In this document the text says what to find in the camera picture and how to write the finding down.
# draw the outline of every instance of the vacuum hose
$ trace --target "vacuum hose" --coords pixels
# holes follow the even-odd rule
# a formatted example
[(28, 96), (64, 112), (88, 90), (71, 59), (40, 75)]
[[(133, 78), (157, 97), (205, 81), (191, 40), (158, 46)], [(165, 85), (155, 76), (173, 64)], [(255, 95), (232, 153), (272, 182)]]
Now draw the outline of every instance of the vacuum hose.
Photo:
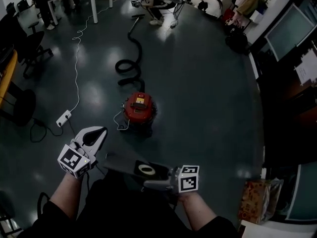
[[(131, 71), (132, 69), (135, 69), (137, 71), (137, 74), (134, 77), (129, 77), (129, 78), (125, 78), (125, 79), (119, 80), (118, 81), (118, 85), (122, 86), (122, 85), (130, 84), (130, 83), (133, 83), (133, 82), (137, 81), (137, 82), (140, 82), (140, 84), (141, 84), (139, 92), (144, 93), (145, 84), (144, 84), (144, 81), (140, 78), (140, 76), (141, 76), (141, 68), (139, 66), (139, 62), (141, 61), (141, 58), (142, 58), (142, 46), (136, 39), (131, 37), (132, 30), (135, 27), (135, 25), (136, 25), (136, 23), (138, 22), (139, 19), (140, 19), (139, 17), (136, 19), (136, 21), (134, 22), (132, 28), (128, 32), (128, 39), (131, 42), (133, 42), (138, 48), (138, 51), (139, 51), (138, 58), (137, 58), (136, 61), (132, 61), (132, 60), (129, 60), (129, 59), (122, 59), (122, 60), (118, 61), (115, 64), (115, 70), (118, 73), (125, 73), (125, 72), (128, 72), (128, 71)], [(128, 67), (127, 69), (120, 69), (119, 67), (122, 64), (129, 64), (131, 66)]]

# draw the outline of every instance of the office chair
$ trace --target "office chair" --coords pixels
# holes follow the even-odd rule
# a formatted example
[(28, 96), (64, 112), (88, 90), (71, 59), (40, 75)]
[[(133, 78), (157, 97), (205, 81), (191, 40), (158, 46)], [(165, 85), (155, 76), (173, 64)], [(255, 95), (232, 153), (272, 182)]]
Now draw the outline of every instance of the office chair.
[(17, 17), (7, 14), (0, 21), (1, 42), (13, 44), (14, 49), (18, 52), (18, 61), (26, 64), (23, 72), (24, 78), (29, 78), (26, 74), (32, 62), (37, 63), (37, 57), (45, 53), (53, 56), (51, 49), (43, 49), (41, 46), (44, 37), (44, 31), (36, 32), (35, 26), (38, 22), (31, 24), (28, 28), (32, 28), (33, 34), (27, 36), (19, 24)]

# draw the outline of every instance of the white power strip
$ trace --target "white power strip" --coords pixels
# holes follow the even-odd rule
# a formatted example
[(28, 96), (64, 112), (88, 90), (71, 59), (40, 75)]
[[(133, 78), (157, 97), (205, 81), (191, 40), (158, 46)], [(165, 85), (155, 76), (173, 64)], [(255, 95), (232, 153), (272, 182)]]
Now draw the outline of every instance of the white power strip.
[(65, 113), (61, 115), (60, 118), (56, 121), (56, 124), (58, 127), (62, 127), (68, 119), (71, 118), (71, 112), (69, 110), (66, 110)]

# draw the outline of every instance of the white shoe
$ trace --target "white shoe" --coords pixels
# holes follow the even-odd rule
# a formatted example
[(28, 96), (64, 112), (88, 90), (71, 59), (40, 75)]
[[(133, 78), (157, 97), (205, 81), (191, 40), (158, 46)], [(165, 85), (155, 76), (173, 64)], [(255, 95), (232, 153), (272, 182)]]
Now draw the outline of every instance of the white shoe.
[(52, 24), (50, 24), (46, 29), (48, 29), (48, 30), (53, 30), (55, 27), (52, 25)]
[(150, 21), (150, 25), (152, 25), (152, 26), (162, 26), (163, 25), (163, 22), (162, 21), (160, 21), (160, 20), (157, 20), (157, 19), (154, 19), (154, 20), (151, 20)]

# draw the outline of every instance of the yellow tabletop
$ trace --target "yellow tabletop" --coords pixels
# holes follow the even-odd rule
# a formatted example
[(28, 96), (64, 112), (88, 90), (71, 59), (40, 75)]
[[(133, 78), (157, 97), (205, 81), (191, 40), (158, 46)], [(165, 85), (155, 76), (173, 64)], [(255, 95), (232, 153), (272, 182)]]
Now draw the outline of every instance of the yellow tabletop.
[(18, 61), (18, 53), (15, 50), (13, 50), (13, 56), (11, 57), (10, 62), (7, 64), (5, 70), (3, 71), (4, 76), (2, 77), (2, 80), (0, 82), (0, 107), (3, 102), (3, 98), (9, 88), (17, 61)]

